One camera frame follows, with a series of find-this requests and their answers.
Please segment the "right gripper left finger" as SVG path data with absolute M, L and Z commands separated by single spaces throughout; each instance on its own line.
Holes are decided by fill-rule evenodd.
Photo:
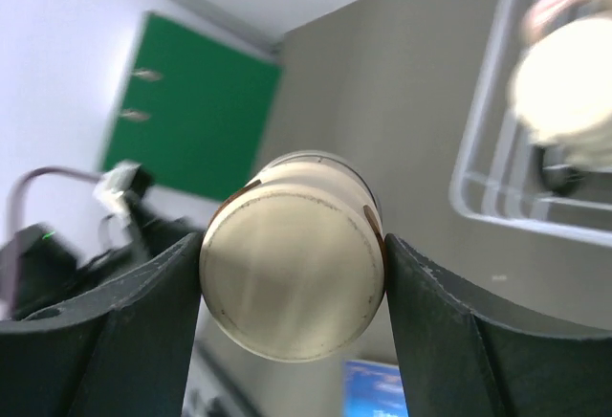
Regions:
M 2 415 L 180 415 L 200 246 L 192 233 L 92 291 L 2 322 Z

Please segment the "cream mug black handle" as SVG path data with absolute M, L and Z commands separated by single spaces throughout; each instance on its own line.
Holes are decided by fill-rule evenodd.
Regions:
M 574 193 L 584 174 L 611 166 L 611 13 L 573 20 L 517 63 L 508 103 L 535 149 L 541 185 Z

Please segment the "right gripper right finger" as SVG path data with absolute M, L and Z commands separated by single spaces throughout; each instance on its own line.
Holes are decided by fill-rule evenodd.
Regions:
M 385 237 L 412 416 L 608 416 L 611 334 L 515 304 Z

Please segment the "cream and brown cup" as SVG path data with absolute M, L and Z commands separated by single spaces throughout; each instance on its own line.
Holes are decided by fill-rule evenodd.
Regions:
M 379 202 L 340 156 L 271 161 L 212 216 L 199 259 L 211 317 L 275 362 L 313 362 L 356 340 L 383 300 Z

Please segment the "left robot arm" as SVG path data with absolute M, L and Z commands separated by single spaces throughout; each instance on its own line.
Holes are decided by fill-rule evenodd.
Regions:
M 98 237 L 96 227 L 105 212 L 93 199 L 93 187 L 86 181 L 68 179 L 61 174 L 50 174 L 47 180 L 33 180 L 30 191 L 22 199 L 20 222 L 15 225 L 11 220 L 11 208 L 17 185 L 16 181 L 11 183 L 7 178 L 1 180 L 3 243 L 12 240 L 15 230 L 41 221 L 49 224 L 60 238 L 67 241 L 80 263 L 104 251 L 105 246 Z M 147 199 L 163 217 L 189 217 L 197 225 L 203 225 L 214 210 L 214 205 L 203 197 L 167 187 L 154 187 Z

